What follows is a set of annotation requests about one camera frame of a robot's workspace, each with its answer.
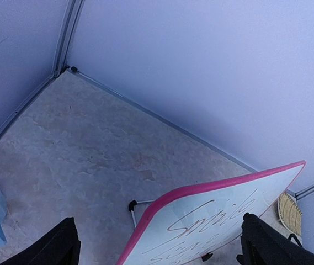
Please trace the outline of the left aluminium corner post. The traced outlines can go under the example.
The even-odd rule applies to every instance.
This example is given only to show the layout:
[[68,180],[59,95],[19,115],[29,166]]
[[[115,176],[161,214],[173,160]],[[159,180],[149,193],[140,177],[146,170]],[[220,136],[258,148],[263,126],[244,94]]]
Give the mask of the left aluminium corner post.
[[67,55],[83,4],[84,0],[68,1],[55,53],[53,78],[57,78],[66,69]]

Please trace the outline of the woven bamboo tray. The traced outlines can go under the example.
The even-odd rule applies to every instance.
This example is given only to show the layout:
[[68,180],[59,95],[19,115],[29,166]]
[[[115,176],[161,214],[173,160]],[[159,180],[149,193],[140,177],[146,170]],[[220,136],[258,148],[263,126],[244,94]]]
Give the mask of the woven bamboo tray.
[[296,236],[302,236],[302,212],[290,194],[283,193],[278,198],[278,214],[286,229]]

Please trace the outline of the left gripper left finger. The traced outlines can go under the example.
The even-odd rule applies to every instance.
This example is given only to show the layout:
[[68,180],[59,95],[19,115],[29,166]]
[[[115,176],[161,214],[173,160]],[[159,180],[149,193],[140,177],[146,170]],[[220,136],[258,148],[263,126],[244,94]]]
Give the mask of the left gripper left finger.
[[79,264],[81,241],[74,218],[65,218],[30,247],[3,265]]

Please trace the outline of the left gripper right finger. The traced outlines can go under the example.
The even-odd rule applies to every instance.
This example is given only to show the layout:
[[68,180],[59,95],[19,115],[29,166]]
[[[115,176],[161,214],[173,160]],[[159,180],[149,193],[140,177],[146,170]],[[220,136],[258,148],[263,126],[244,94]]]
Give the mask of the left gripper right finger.
[[314,265],[314,254],[291,242],[254,214],[243,216],[239,264]]

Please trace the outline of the pink framed whiteboard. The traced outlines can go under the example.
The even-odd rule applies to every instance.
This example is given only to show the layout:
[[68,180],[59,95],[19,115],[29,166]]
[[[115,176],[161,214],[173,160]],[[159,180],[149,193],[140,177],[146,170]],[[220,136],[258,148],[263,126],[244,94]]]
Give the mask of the pink framed whiteboard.
[[246,213],[261,216],[298,177],[305,161],[174,189],[142,214],[118,264],[186,264],[242,233]]

